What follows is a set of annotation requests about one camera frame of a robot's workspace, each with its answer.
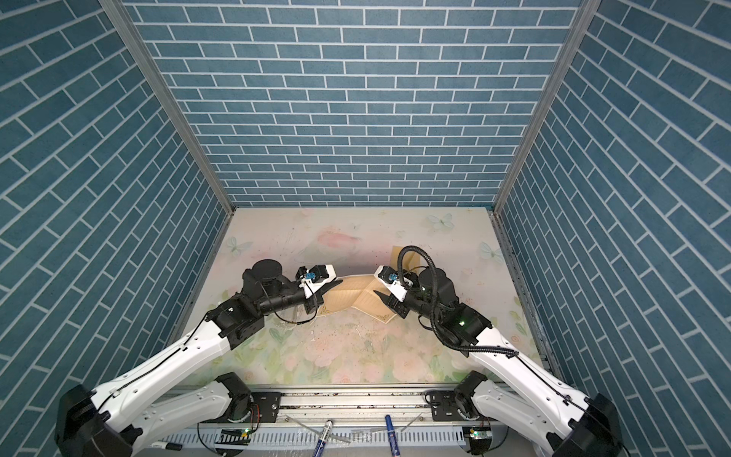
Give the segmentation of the brown paper envelope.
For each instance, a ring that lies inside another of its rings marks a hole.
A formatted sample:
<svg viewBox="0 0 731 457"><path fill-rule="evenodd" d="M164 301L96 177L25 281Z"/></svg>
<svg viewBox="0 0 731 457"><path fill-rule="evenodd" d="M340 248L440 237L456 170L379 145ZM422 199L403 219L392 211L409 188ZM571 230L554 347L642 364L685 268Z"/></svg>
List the brown paper envelope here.
<svg viewBox="0 0 731 457"><path fill-rule="evenodd" d="M388 298L390 291L377 278L382 267L396 268L396 251L397 248L389 260L372 266L360 265L360 270L354 270L352 274L338 270L342 283L325 294L316 321L340 328L347 325L373 327L400 320L398 314L383 303L381 295Z"/></svg>

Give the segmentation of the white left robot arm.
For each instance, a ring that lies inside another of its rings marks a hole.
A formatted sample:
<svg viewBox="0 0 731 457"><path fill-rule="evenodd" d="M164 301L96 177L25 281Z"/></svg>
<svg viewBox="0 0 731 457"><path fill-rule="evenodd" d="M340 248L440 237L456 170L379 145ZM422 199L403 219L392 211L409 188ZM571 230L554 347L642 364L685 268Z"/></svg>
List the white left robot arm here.
<svg viewBox="0 0 731 457"><path fill-rule="evenodd" d="M54 433L61 454L133 456L160 438L207 420L254 421L258 409L251 390L233 372L194 392L160 398L264 329L270 314L298 306L316 312L325 294L342 281L331 265L299 268L289 280L272 259L245 270L242 281L241 291L146 362L91 390L78 385L65 392Z"/></svg>

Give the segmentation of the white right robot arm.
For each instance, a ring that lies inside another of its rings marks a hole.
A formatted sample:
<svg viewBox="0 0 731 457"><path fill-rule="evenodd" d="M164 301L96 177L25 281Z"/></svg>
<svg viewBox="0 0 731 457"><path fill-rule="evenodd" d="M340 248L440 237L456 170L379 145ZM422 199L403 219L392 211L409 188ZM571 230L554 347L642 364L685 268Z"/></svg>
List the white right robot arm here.
<svg viewBox="0 0 731 457"><path fill-rule="evenodd" d="M428 318L430 329L456 350L506 383L497 386L472 372L455 390L464 417L496 419L546 456L617 456L624 451L614 404L588 397L519 352L489 319L462 303L439 268L419 273L380 266L374 274L386 291L382 302L401 316Z"/></svg>

